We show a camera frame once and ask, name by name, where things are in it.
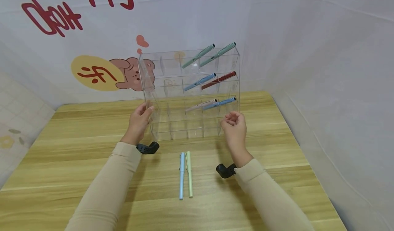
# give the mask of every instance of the wrist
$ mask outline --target wrist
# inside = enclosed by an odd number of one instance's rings
[[[248,164],[252,159],[253,156],[246,150],[246,147],[240,147],[236,150],[230,150],[231,158],[233,162],[237,166],[237,168],[241,168]]]
[[[121,138],[121,142],[130,144],[130,145],[138,145],[138,143],[140,143],[140,141],[135,136],[135,134],[133,134],[129,130],[127,130],[126,133],[123,135],[123,137]]]

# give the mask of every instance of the red fountain pen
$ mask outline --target red fountain pen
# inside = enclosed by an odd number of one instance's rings
[[[224,80],[227,80],[227,79],[229,79],[229,78],[231,78],[231,77],[233,77],[233,76],[236,76],[236,75],[237,75],[237,73],[236,73],[235,71],[233,71],[233,72],[231,72],[231,73],[228,73],[228,74],[226,74],[226,75],[223,75],[222,77],[217,78],[216,80],[211,81],[210,83],[205,84],[204,86],[202,86],[202,87],[201,87],[201,90],[204,90],[205,88],[208,88],[208,87],[210,87],[210,86],[213,86],[213,85],[215,85],[215,84],[217,84],[217,83],[220,83],[220,82],[222,82],[222,81],[224,81]]]

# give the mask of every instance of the acrylic shelf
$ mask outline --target acrylic shelf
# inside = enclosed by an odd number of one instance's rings
[[[139,68],[145,101],[155,106],[149,125],[156,141],[218,136],[221,132],[219,122],[224,115],[232,110],[239,111],[238,50],[234,48],[200,67],[200,62],[212,57],[218,50],[220,49],[212,50],[186,68],[182,68],[182,64],[201,50],[140,55]],[[236,71],[236,76],[208,88],[202,89],[202,86],[215,78],[184,90],[212,73],[221,77],[232,71]],[[235,98],[236,101],[207,110],[199,108],[186,111],[205,101],[223,101],[229,98]]]

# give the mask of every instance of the cartoon bear sticker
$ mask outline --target cartoon bear sticker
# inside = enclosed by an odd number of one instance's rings
[[[142,91],[141,74],[138,69],[138,59],[135,57],[124,59],[112,59],[109,61],[115,65],[124,74],[124,82],[116,83],[116,87],[119,89],[133,89],[134,91]],[[145,65],[147,67],[148,76],[153,84],[155,82],[155,75],[153,70],[155,69],[155,64],[149,60],[144,59]]]

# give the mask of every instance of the mint green pen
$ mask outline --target mint green pen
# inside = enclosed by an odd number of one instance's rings
[[[187,178],[189,179],[189,197],[193,197],[192,159],[190,157],[190,151],[186,152],[186,163]]]
[[[223,49],[219,50],[218,52],[216,52],[216,54],[211,57],[208,58],[207,60],[205,60],[203,63],[200,63],[200,67],[207,65],[208,63],[212,62],[213,60],[215,60],[216,58],[220,57],[221,55],[225,54],[226,52],[228,52],[229,50],[231,50],[232,48],[236,47],[236,43],[231,43],[229,45],[227,45],[226,47],[224,47]]]
[[[199,54],[197,54],[195,57],[193,57],[192,59],[190,59],[189,62],[185,63],[184,65],[182,65],[182,68],[185,68],[187,66],[189,66],[190,64],[192,64],[193,62],[195,62],[197,59],[199,59],[200,57],[202,57],[203,55],[205,55],[206,53],[210,52],[213,48],[215,48],[215,44],[211,44],[210,46],[206,47],[204,50],[200,51]]]

